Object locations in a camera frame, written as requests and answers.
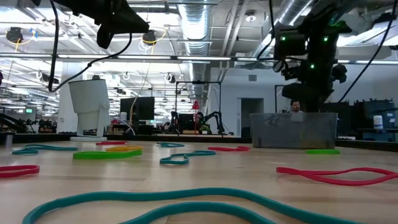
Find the man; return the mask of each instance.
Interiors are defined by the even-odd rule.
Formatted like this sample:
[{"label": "man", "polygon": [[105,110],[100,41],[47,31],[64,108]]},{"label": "man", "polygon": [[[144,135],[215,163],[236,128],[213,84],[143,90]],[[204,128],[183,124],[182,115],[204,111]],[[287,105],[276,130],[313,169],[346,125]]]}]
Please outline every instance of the man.
[{"label": "man", "polygon": [[298,100],[290,101],[290,112],[291,113],[303,113],[303,111],[300,110],[300,102]]}]

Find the teal rubber band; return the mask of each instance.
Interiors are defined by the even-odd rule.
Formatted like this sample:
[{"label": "teal rubber band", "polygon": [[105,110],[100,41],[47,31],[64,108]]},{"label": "teal rubber band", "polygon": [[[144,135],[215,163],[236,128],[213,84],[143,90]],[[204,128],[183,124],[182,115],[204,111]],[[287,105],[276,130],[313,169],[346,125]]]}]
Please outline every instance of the teal rubber band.
[{"label": "teal rubber band", "polygon": [[128,152],[85,151],[73,153],[73,159],[124,159],[140,155],[142,155],[142,150],[133,150]]},{"label": "teal rubber band", "polygon": [[[169,157],[160,159],[160,164],[173,164],[173,165],[184,165],[189,163],[190,156],[212,156],[215,155],[214,151],[194,151],[188,153],[177,153],[172,154]],[[174,161],[172,160],[174,157],[183,157],[182,161]]]},{"label": "teal rubber band", "polygon": [[39,150],[52,150],[52,151],[77,151],[77,147],[60,147],[60,146],[48,146],[44,144],[27,144],[20,150],[12,152],[13,155],[22,154],[38,154]]},{"label": "teal rubber band", "polygon": [[184,144],[168,143],[168,142],[157,142],[160,147],[184,147]]},{"label": "teal rubber band", "polygon": [[[63,208],[78,203],[94,202],[100,200],[119,200],[128,202],[147,202],[156,200],[173,200],[178,198],[196,197],[203,195],[225,195],[232,197],[239,197],[256,202],[266,208],[269,208],[275,212],[287,215],[288,217],[295,218],[301,222],[314,223],[314,224],[354,224],[357,222],[344,220],[340,218],[330,217],[318,213],[308,212],[301,210],[283,203],[271,200],[262,195],[248,192],[239,189],[230,189],[223,187],[212,187],[202,189],[190,189],[190,190],[175,190],[169,192],[92,192],[79,194],[75,196],[59,198],[51,202],[39,205],[32,211],[30,211],[23,219],[22,224],[33,224],[42,215],[58,208]],[[168,215],[175,215],[185,212],[218,212],[233,215],[242,218],[250,223],[255,224],[269,224],[274,223],[265,217],[260,216],[246,208],[242,208],[236,205],[230,205],[219,202],[184,202],[172,205],[166,205],[164,207],[156,208],[150,212],[147,212],[137,218],[123,222],[122,224],[147,224],[153,222],[159,218],[166,217]]]},{"label": "teal rubber band", "polygon": [[309,149],[306,150],[307,154],[340,154],[340,150],[337,149]]}]

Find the red rubber band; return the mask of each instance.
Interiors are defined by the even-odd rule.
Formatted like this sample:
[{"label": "red rubber band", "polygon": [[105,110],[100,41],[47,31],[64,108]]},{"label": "red rubber band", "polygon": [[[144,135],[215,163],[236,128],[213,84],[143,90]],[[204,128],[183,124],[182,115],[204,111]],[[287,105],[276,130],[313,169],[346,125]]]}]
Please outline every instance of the red rubber band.
[{"label": "red rubber band", "polygon": [[[341,180],[330,177],[322,177],[322,175],[345,174],[353,171],[374,172],[377,174],[384,174],[385,176],[372,180]],[[277,167],[276,172],[280,174],[301,175],[303,177],[312,179],[314,181],[323,182],[327,184],[343,185],[343,186],[365,186],[365,185],[379,184],[387,180],[398,178],[398,173],[396,172],[385,169],[372,168],[372,167],[359,167],[348,170],[336,170],[336,171],[298,170],[288,167]]]},{"label": "red rubber band", "polygon": [[120,144],[126,144],[127,141],[103,141],[103,142],[97,142],[97,146],[109,146],[109,145],[120,145]]},{"label": "red rubber band", "polygon": [[250,150],[249,147],[245,147],[245,146],[238,146],[236,149],[234,148],[227,148],[227,147],[209,147],[209,150],[217,150],[217,151],[248,151]]},{"label": "red rubber band", "polygon": [[[11,170],[23,170],[18,172],[3,172]],[[23,166],[4,166],[0,167],[0,178],[19,177],[27,174],[37,174],[40,170],[38,165],[23,165]]]}]

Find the gray bin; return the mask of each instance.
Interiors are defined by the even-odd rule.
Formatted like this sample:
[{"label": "gray bin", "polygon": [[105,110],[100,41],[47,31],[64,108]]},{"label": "gray bin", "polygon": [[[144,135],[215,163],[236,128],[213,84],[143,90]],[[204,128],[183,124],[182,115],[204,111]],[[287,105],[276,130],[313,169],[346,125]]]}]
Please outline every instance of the gray bin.
[{"label": "gray bin", "polygon": [[250,114],[253,147],[334,149],[336,113]]}]

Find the doorway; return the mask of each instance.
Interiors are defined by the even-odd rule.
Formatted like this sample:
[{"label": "doorway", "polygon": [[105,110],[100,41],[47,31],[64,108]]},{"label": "doorway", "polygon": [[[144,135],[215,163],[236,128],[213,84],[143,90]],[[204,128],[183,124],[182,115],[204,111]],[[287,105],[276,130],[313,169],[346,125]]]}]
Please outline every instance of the doorway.
[{"label": "doorway", "polygon": [[241,98],[241,122],[238,127],[238,131],[242,138],[251,137],[251,124],[250,114],[252,113],[263,113],[264,112],[264,99],[262,98]]}]

